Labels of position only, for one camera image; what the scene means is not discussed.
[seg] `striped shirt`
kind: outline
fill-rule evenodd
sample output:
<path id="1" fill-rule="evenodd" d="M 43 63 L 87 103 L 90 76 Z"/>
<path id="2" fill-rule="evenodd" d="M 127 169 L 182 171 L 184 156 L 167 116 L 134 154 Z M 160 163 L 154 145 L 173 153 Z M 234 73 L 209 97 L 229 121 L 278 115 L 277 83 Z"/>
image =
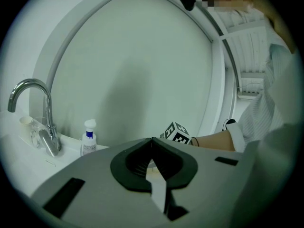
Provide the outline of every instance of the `striped shirt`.
<path id="1" fill-rule="evenodd" d="M 284 112 L 284 108 L 291 107 L 281 106 L 280 99 L 276 100 L 276 103 L 271 89 L 278 80 L 285 80 L 288 82 L 287 84 L 295 82 L 293 78 L 284 79 L 285 75 L 288 74 L 287 72 L 290 71 L 290 65 L 295 64 L 293 61 L 294 56 L 290 53 L 285 42 L 274 32 L 269 21 L 266 21 L 268 22 L 266 31 L 269 44 L 269 59 L 265 68 L 264 91 L 247 107 L 238 123 L 227 125 L 237 152 L 243 152 L 249 142 L 261 140 L 270 131 L 283 126 L 286 121 L 283 120 L 282 112 Z M 289 101 L 286 99 L 283 102 L 283 104 L 291 104 L 292 102 L 295 104 L 293 98 Z"/>

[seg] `black slot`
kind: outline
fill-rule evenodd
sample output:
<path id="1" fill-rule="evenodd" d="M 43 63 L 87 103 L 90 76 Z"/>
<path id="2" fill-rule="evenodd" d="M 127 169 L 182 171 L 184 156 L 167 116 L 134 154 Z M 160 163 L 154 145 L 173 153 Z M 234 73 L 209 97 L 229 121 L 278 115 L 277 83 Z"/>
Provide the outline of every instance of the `black slot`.
<path id="1" fill-rule="evenodd" d="M 228 164 L 228 165 L 233 165 L 233 166 L 236 166 L 238 163 L 238 161 L 236 161 L 236 160 L 228 159 L 228 158 L 224 158 L 224 157 L 217 157 L 215 159 L 215 161 L 222 162 L 222 163 Z"/>
<path id="2" fill-rule="evenodd" d="M 60 218 L 79 192 L 84 180 L 71 178 L 43 207 L 47 212 Z"/>

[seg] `shirt cuff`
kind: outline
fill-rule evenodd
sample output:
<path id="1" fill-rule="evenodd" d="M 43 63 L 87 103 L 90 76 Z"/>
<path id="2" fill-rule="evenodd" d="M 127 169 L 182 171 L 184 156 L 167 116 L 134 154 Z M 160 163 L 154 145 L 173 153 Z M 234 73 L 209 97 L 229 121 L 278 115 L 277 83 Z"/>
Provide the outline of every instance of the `shirt cuff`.
<path id="1" fill-rule="evenodd" d="M 245 150 L 245 140 L 242 134 L 242 131 L 237 123 L 227 124 L 227 130 L 229 131 L 234 149 L 236 152 L 244 152 Z"/>

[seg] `shirt sleeve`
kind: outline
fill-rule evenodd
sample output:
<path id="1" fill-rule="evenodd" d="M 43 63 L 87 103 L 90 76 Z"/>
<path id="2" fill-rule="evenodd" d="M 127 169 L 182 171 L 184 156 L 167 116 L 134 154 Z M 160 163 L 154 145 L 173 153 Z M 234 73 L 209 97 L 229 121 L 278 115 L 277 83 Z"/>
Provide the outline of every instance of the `shirt sleeve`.
<path id="1" fill-rule="evenodd" d="M 266 63 L 264 76 L 264 90 L 242 113 L 238 123 L 228 124 L 234 148 L 243 152 L 246 145 L 262 139 L 271 129 L 273 118 L 279 125 L 280 119 L 275 103 L 268 93 L 268 88 L 278 79 L 290 61 L 291 53 L 285 42 L 275 33 L 266 18 L 266 34 L 269 45 L 269 59 Z"/>

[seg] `sink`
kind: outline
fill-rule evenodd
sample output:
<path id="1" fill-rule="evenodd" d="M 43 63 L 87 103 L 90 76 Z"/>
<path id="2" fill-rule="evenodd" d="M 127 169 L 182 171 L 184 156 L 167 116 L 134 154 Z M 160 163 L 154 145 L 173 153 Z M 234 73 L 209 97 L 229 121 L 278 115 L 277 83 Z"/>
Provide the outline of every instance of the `sink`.
<path id="1" fill-rule="evenodd" d="M 43 147 L 34 148 L 16 135 L 0 138 L 0 159 L 15 189 L 29 197 L 44 181 L 80 157 L 80 151 L 63 146 L 51 157 Z"/>

